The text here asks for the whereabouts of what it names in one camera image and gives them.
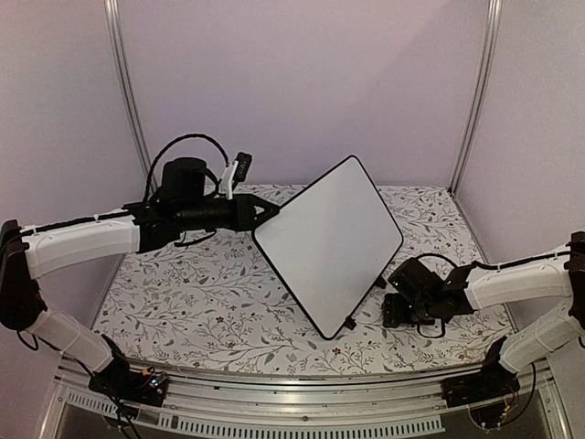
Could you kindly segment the white whiteboard black frame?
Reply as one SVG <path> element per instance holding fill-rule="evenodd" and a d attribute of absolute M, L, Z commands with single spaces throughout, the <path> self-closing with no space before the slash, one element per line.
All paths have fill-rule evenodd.
<path fill-rule="evenodd" d="M 338 335 L 404 242 L 354 155 L 286 201 L 252 239 L 324 340 Z"/>

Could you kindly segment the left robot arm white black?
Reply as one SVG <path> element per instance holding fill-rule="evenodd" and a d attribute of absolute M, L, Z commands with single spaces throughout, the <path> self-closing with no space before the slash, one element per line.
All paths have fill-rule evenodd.
<path fill-rule="evenodd" d="M 156 252 L 193 230 L 213 234 L 257 229 L 279 207 L 235 188 L 251 158 L 239 154 L 216 177 L 205 161 L 179 158 L 165 164 L 162 184 L 141 201 L 107 213 L 44 226 L 22 227 L 9 220 L 1 231 L 1 324 L 27 332 L 69 354 L 117 397 L 136 387 L 122 353 L 40 293 L 41 278 L 113 256 Z"/>

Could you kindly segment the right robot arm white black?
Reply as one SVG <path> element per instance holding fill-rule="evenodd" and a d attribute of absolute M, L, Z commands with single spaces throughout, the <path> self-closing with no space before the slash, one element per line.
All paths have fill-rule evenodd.
<path fill-rule="evenodd" d="M 444 279 L 420 258 L 408 258 L 388 281 L 407 301 L 420 304 L 428 316 L 444 323 L 493 305 L 559 299 L 536 321 L 490 347 L 483 371 L 473 377 L 473 391 L 482 399 L 502 390 L 508 375 L 584 336 L 582 231 L 550 252 L 497 265 L 471 262 L 453 268 Z"/>

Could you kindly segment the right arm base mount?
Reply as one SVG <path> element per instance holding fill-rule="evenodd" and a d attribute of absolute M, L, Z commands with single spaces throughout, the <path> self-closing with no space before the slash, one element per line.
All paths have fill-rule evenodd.
<path fill-rule="evenodd" d="M 471 409 L 470 417 L 479 427 L 500 427 L 512 409 L 520 390 L 517 374 L 499 363 L 483 365 L 475 373 L 441 381 L 441 398 L 448 408 L 482 403 Z"/>

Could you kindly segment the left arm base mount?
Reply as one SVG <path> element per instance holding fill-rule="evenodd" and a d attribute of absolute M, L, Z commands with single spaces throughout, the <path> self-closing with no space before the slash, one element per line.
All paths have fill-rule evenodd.
<path fill-rule="evenodd" d="M 92 375 L 89 389 L 115 399 L 161 407 L 168 385 L 168 375 L 164 371 L 154 368 L 132 371 L 111 365 Z"/>

